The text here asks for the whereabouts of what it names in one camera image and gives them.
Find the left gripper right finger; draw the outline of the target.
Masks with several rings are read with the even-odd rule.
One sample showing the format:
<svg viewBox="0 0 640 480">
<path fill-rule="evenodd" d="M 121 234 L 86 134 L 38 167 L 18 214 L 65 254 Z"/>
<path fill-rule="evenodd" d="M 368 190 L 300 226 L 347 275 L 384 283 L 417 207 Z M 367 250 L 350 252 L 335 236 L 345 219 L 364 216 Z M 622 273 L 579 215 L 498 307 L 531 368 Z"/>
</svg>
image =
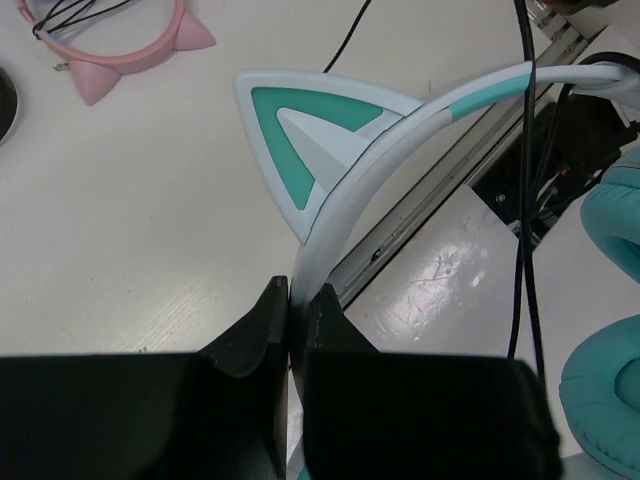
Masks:
<svg viewBox="0 0 640 480">
<path fill-rule="evenodd" d="M 527 364 L 383 353 L 330 285 L 311 304 L 303 446 L 313 479 L 558 479 L 560 438 Z"/>
</svg>

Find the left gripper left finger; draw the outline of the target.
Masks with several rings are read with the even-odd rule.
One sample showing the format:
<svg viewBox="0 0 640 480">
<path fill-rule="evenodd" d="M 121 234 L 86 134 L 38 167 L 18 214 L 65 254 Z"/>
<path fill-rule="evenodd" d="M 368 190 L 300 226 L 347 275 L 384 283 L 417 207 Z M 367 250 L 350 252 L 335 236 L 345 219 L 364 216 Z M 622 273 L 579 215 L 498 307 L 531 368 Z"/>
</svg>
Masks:
<svg viewBox="0 0 640 480">
<path fill-rule="evenodd" d="M 288 282 L 179 353 L 5 356 L 5 479 L 282 479 Z"/>
</svg>

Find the teal cat-ear headphones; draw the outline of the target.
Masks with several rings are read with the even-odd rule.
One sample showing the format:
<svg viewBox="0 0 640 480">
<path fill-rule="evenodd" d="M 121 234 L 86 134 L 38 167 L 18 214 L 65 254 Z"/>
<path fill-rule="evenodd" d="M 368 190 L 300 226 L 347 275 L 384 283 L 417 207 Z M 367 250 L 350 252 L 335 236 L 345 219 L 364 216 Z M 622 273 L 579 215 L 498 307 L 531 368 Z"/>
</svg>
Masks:
<svg viewBox="0 0 640 480">
<path fill-rule="evenodd" d="M 356 220 L 385 180 L 435 133 L 537 82 L 603 97 L 634 95 L 636 58 L 604 52 L 577 66 L 505 67 L 422 101 L 365 82 L 292 70 L 246 70 L 234 81 L 256 161 L 301 248 L 290 300 L 305 314 Z"/>
</svg>

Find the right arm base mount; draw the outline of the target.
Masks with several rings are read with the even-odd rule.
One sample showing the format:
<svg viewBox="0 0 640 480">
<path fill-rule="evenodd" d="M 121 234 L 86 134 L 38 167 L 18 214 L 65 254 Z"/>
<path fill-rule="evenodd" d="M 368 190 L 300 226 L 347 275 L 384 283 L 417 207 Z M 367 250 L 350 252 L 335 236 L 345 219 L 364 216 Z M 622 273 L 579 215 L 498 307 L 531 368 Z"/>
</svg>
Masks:
<svg viewBox="0 0 640 480">
<path fill-rule="evenodd" d="M 517 235 L 522 133 L 517 130 L 498 147 L 472 181 L 475 193 Z M 539 244 L 568 206 L 584 195 L 630 145 L 639 143 L 639 114 L 596 97 L 572 94 L 562 109 L 558 132 L 536 186 L 537 217 L 531 221 Z"/>
</svg>

